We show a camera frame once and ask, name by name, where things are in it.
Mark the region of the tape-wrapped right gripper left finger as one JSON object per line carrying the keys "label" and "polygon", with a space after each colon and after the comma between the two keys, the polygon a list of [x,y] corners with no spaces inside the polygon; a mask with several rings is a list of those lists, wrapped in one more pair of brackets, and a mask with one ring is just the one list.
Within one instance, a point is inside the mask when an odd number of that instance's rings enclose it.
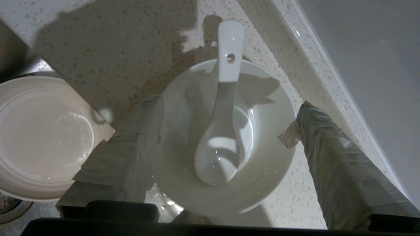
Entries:
{"label": "tape-wrapped right gripper left finger", "polygon": [[154,184],[153,163],[163,122],[164,102],[151,95],[109,140],[101,141],[57,202],[63,218],[79,217],[96,200],[143,203]]}

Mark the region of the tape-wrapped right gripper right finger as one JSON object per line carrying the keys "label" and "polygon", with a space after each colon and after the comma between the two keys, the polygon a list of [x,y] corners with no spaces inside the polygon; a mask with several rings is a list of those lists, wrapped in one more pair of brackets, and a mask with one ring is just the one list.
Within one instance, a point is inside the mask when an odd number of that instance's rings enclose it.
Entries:
{"label": "tape-wrapped right gripper right finger", "polygon": [[303,144],[329,230],[419,231],[419,210],[323,109],[303,102],[278,139]]}

